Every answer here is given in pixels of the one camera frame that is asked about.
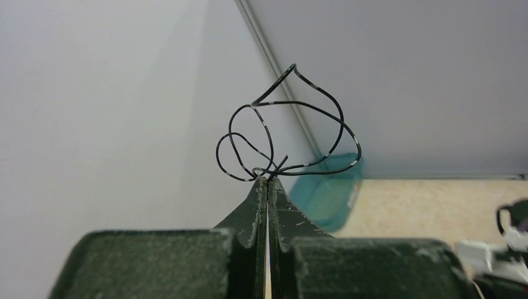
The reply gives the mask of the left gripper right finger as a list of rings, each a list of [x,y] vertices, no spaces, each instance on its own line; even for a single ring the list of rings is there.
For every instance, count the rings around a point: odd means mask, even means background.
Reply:
[[[268,183],[268,225],[272,252],[287,252],[296,237],[331,236],[289,199],[278,178]]]

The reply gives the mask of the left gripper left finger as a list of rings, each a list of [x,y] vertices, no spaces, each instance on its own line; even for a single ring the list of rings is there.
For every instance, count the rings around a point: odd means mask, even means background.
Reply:
[[[266,179],[258,177],[253,182],[246,198],[214,228],[232,229],[242,246],[245,248],[253,247],[260,242],[260,239],[266,239],[266,200]]]

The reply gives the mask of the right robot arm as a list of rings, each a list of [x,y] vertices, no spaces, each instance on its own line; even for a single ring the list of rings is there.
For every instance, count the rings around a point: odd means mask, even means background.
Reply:
[[[509,214],[509,224],[512,228],[520,233],[527,233],[527,198],[520,198],[511,204],[504,204],[496,210],[496,224],[499,233],[506,235],[506,230],[502,226],[501,212],[506,211]]]

